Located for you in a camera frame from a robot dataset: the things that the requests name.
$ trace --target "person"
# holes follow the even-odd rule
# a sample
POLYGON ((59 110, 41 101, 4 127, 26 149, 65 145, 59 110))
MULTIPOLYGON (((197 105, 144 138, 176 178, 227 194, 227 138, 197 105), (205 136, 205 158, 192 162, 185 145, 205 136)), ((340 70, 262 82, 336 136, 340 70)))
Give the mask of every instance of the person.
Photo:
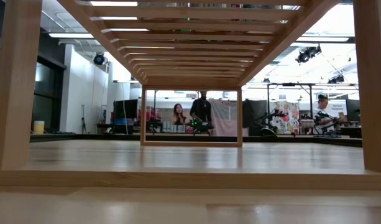
POLYGON ((207 91, 200 91, 201 98, 195 100, 191 106, 190 116, 202 122, 212 122, 211 104, 207 101, 207 91))
MULTIPOLYGON (((318 106, 316 109, 313 110, 313 119, 316 119, 316 116, 318 116, 319 112, 322 114, 328 114, 327 111, 325 110, 328 105, 327 96, 319 95, 318 98, 319 98, 318 106)), ((334 120, 331 118, 323 118, 319 120, 318 125, 316 126, 316 129, 318 130, 318 134, 322 134, 323 133, 322 128, 332 125, 333 122, 334 120)), ((328 127, 327 131, 334 131, 334 126, 328 127)))
POLYGON ((171 118, 171 125, 184 125, 186 117, 183 115, 182 105, 177 103, 173 107, 173 116, 171 118))

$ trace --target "wooden post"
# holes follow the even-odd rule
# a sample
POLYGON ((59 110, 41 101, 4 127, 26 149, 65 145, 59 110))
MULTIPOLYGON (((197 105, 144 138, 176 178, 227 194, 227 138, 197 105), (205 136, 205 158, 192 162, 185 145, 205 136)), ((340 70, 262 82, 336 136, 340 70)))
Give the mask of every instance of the wooden post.
POLYGON ((355 0, 364 167, 381 172, 381 0, 355 0))
POLYGON ((142 109, 140 111, 140 145, 144 146, 146 141, 146 86, 142 85, 142 109))
POLYGON ((242 146, 242 90, 237 91, 237 143, 242 146))
POLYGON ((6 1, 0 53, 0 170, 28 160, 42 0, 6 1))

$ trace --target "yellow container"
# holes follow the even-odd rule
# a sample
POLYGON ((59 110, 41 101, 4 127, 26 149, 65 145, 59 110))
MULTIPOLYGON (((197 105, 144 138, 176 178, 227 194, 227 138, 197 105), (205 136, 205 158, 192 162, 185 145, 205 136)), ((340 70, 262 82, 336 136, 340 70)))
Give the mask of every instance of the yellow container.
POLYGON ((44 133, 44 121, 34 121, 34 134, 43 134, 44 133))

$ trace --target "spotlight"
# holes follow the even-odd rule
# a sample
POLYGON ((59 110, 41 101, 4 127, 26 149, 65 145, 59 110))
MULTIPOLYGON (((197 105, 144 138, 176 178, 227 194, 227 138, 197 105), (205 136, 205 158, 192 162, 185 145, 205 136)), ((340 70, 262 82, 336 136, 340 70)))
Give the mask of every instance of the spotlight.
POLYGON ((345 77, 343 75, 338 75, 328 80, 328 84, 337 84, 345 81, 345 77))
POLYGON ((306 63, 311 58, 314 58, 316 55, 320 54, 321 47, 318 45, 317 47, 307 47, 306 49, 300 50, 299 56, 295 59, 298 63, 306 63))
POLYGON ((103 64, 105 64, 108 60, 103 55, 104 55, 103 52, 96 53, 96 56, 93 59, 93 63, 95 63, 95 65, 103 65, 103 64))

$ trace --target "monitor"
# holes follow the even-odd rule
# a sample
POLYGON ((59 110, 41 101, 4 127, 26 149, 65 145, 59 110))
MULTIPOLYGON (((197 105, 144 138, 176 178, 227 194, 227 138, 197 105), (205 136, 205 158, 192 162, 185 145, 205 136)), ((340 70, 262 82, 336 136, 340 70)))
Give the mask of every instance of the monitor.
POLYGON ((346 111, 348 121, 360 121, 359 100, 346 100, 346 111))
POLYGON ((137 118, 138 99, 136 100, 119 100, 116 101, 116 119, 125 119, 125 117, 135 119, 137 118))

